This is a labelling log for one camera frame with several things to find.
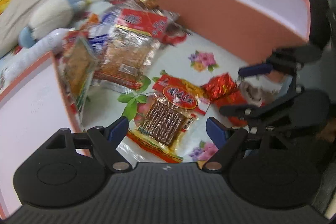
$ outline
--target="green leaf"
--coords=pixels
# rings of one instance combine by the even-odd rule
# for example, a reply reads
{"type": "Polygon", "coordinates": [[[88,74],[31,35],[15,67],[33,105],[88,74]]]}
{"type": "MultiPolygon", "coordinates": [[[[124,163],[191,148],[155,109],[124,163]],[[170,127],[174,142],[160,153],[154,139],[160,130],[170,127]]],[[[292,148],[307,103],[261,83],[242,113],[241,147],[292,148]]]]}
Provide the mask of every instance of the green leaf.
{"type": "Polygon", "coordinates": [[[203,141],[199,142],[199,148],[204,148],[204,145],[205,145],[205,142],[203,142],[203,141]]]}
{"type": "Polygon", "coordinates": [[[128,121],[130,122],[132,119],[134,119],[135,115],[137,114],[137,100],[136,98],[131,99],[128,103],[127,106],[124,109],[122,116],[125,116],[128,121]]]}
{"type": "Polygon", "coordinates": [[[154,83],[156,83],[159,79],[160,79],[160,77],[156,77],[156,76],[154,76],[154,77],[152,78],[152,80],[153,80],[154,83]]]}
{"type": "Polygon", "coordinates": [[[131,92],[127,94],[121,94],[117,100],[121,103],[128,103],[132,98],[134,98],[134,94],[131,92]]]}
{"type": "Polygon", "coordinates": [[[142,86],[141,88],[137,91],[137,93],[144,92],[148,86],[150,85],[151,80],[147,76],[142,77],[142,86]]]}
{"type": "Polygon", "coordinates": [[[146,95],[139,95],[136,100],[139,103],[145,104],[147,102],[147,96],[146,95]]]}

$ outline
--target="white stuffed animal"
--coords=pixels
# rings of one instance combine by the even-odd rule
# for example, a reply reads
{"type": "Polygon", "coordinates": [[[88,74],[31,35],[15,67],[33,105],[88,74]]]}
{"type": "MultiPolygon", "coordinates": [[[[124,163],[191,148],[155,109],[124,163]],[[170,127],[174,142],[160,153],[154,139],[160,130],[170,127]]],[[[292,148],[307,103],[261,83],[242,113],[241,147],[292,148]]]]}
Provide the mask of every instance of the white stuffed animal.
{"type": "Polygon", "coordinates": [[[30,48],[51,31],[68,27],[74,14],[85,8],[87,0],[48,0],[33,13],[19,34],[19,44],[30,48]]]}

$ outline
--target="oval logo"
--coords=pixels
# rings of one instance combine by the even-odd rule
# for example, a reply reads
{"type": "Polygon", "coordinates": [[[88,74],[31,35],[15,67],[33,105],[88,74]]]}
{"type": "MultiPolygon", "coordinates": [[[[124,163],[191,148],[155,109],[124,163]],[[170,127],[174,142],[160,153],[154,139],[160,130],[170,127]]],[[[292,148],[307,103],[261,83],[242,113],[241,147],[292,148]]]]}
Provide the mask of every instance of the oval logo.
{"type": "Polygon", "coordinates": [[[163,89],[163,95],[172,104],[185,109],[193,109],[197,106],[196,98],[180,86],[166,86],[163,89]]]}

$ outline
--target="red label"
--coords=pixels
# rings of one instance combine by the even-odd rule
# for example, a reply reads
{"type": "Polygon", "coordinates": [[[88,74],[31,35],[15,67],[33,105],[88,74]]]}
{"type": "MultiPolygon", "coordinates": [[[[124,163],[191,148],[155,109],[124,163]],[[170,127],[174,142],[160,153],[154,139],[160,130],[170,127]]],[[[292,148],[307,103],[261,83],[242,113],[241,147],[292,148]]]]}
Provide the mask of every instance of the red label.
{"type": "Polygon", "coordinates": [[[158,14],[123,9],[116,24],[138,31],[148,32],[152,37],[161,40],[167,28],[167,17],[158,14]]]}
{"type": "Polygon", "coordinates": [[[166,86],[163,95],[169,102],[185,109],[193,109],[197,106],[197,100],[184,88],[175,85],[166,86]]]}

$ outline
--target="dark brown snack strip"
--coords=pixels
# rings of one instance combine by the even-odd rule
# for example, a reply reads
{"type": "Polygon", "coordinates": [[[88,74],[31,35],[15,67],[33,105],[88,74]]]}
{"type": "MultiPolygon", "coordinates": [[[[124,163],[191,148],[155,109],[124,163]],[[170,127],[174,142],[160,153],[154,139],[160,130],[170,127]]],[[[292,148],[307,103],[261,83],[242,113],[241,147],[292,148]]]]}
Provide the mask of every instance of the dark brown snack strip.
{"type": "Polygon", "coordinates": [[[162,144],[171,146],[186,119],[181,113],[156,100],[140,125],[139,131],[149,134],[162,144]]]}

